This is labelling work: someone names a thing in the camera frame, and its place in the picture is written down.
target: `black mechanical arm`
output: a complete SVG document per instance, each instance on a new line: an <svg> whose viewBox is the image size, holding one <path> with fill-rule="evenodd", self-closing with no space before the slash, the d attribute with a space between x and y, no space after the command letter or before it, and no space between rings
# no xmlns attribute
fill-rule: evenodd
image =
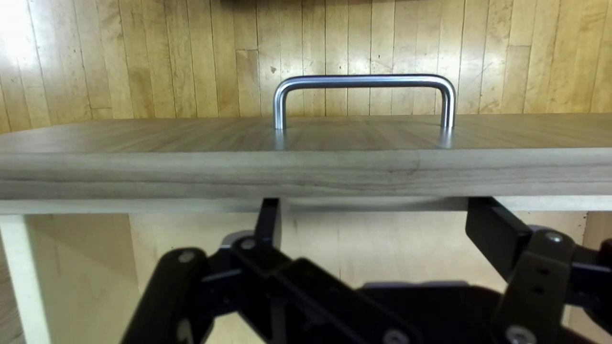
<svg viewBox="0 0 612 344"><path fill-rule="evenodd" d="M127 326L123 344L204 343L213 320L236 312L273 344L588 343L559 326L565 305L612 333L612 240L577 247L529 228L494 199L470 199L466 236L506 282L504 295L470 285L349 289L278 247L278 201L263 199L253 232L206 257L165 253Z"/></svg>

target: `screw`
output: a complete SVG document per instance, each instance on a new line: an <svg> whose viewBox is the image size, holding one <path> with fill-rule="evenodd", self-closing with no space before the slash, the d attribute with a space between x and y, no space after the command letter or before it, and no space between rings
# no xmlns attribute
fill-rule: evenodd
<svg viewBox="0 0 612 344"><path fill-rule="evenodd" d="M401 331L387 329L382 337L382 343L384 344L408 344L408 339Z"/></svg>
<svg viewBox="0 0 612 344"><path fill-rule="evenodd" d="M253 245L255 245L255 243L253 243L250 238L246 238L246 240L242 242L240 249L242 249L242 251L252 251Z"/></svg>
<svg viewBox="0 0 612 344"><path fill-rule="evenodd" d="M183 251L179 257L177 257L177 263L181 264L187 264L194 259L194 253L192 251Z"/></svg>
<svg viewBox="0 0 612 344"><path fill-rule="evenodd" d="M517 328L517 326L508 328L504 331L504 339L510 344L535 344L537 343L531 331Z"/></svg>
<svg viewBox="0 0 612 344"><path fill-rule="evenodd" d="M552 243L561 243L561 236L554 232L546 232L546 240Z"/></svg>

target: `chrome handle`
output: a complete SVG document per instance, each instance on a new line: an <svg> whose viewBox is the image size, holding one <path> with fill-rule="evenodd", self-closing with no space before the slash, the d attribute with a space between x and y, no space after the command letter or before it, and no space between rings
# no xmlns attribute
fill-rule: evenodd
<svg viewBox="0 0 612 344"><path fill-rule="evenodd" d="M441 94L441 136L449 138L454 129L454 89L441 75L303 75L284 79L273 94L273 127L284 131L284 104L292 91L301 89L435 89Z"/></svg>

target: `metal handle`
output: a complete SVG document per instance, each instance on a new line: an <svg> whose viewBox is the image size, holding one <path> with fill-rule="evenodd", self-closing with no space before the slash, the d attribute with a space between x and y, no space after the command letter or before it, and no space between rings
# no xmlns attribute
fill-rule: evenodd
<svg viewBox="0 0 612 344"><path fill-rule="evenodd" d="M284 131L284 104L292 91L301 89L435 89L441 94L439 129L445 138L454 129L454 89L441 75L303 75L284 79L273 94L273 127Z"/></svg>

